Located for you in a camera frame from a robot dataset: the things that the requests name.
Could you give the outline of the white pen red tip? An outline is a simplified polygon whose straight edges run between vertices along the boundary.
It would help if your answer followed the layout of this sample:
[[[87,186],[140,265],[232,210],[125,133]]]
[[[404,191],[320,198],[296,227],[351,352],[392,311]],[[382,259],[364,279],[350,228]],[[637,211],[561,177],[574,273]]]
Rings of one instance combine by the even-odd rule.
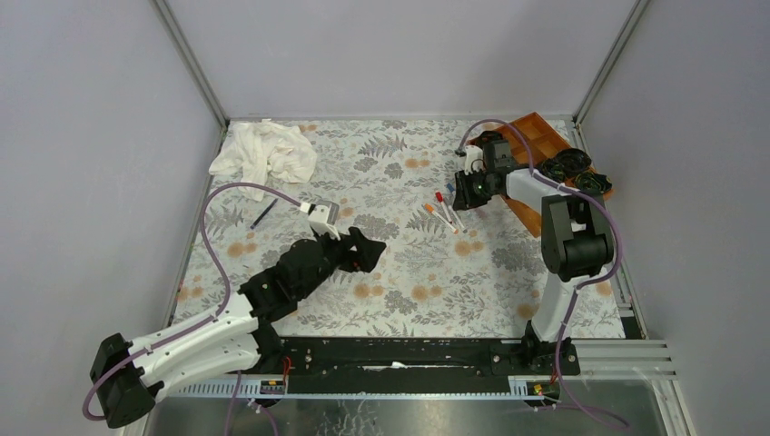
[[[455,227],[455,226],[454,226],[454,225],[453,225],[453,224],[452,224],[452,223],[451,223],[449,220],[447,220],[446,218],[444,218],[443,216],[441,216],[441,215],[440,215],[440,214],[439,214],[439,213],[438,213],[438,212],[437,212],[437,211],[436,211],[436,210],[435,210],[435,209],[434,209],[434,208],[433,208],[433,207],[432,207],[430,204],[428,204],[428,203],[425,203],[425,204],[424,204],[424,208],[425,208],[425,210],[426,210],[426,211],[427,211],[427,212],[428,212],[430,215],[432,215],[433,217],[437,218],[437,219],[438,219],[440,222],[442,222],[443,224],[445,224],[445,225],[446,225],[446,226],[447,226],[447,227],[450,229],[450,231],[451,231],[453,234],[458,234],[458,233],[459,233],[459,230],[458,230],[458,229],[457,229],[457,228],[456,228],[456,227]]]
[[[453,221],[452,215],[451,215],[451,213],[449,212],[449,207],[446,205],[446,203],[445,203],[445,201],[444,201],[444,198],[443,198],[443,195],[441,194],[441,192],[439,192],[439,191],[436,191],[436,192],[435,192],[435,197],[436,197],[436,200],[437,200],[437,202],[439,203],[439,206],[440,206],[440,208],[441,208],[441,210],[442,210],[442,212],[443,212],[443,214],[444,214],[445,218],[447,219],[447,221],[448,221],[449,223],[451,223],[451,224],[454,224],[454,221]]]

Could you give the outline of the black pen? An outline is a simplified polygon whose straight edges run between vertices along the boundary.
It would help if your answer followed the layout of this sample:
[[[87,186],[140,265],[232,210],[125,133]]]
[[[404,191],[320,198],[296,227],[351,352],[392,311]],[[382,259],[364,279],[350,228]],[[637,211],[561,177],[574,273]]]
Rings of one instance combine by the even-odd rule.
[[[275,207],[276,203],[278,202],[278,198],[273,199],[257,216],[257,218],[252,222],[249,229],[251,231],[255,230],[256,227],[265,219],[265,217],[270,213],[270,211]]]

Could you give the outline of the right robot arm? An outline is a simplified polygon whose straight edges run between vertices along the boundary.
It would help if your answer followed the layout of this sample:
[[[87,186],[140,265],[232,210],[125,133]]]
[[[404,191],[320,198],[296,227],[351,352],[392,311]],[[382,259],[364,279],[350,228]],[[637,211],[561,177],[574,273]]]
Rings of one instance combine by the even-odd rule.
[[[455,174],[454,209],[475,209],[504,195],[540,216],[540,252],[548,278],[518,355],[526,370],[542,374],[566,353],[579,290],[615,258],[603,200],[547,178],[532,161],[519,163],[500,132],[485,131],[455,153],[464,163]]]

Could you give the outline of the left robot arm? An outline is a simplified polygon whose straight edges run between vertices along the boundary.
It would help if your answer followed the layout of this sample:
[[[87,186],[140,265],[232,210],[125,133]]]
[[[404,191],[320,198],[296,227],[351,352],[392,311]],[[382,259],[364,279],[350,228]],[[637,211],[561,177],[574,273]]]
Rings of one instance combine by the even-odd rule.
[[[284,351],[272,325],[294,312],[335,272],[370,273],[386,243],[357,227],[334,239],[301,239],[230,293],[222,305],[132,340],[115,333],[99,345],[84,401],[88,419],[119,429],[146,415],[170,393],[226,372],[276,370]],[[102,415],[90,413],[93,399]]]

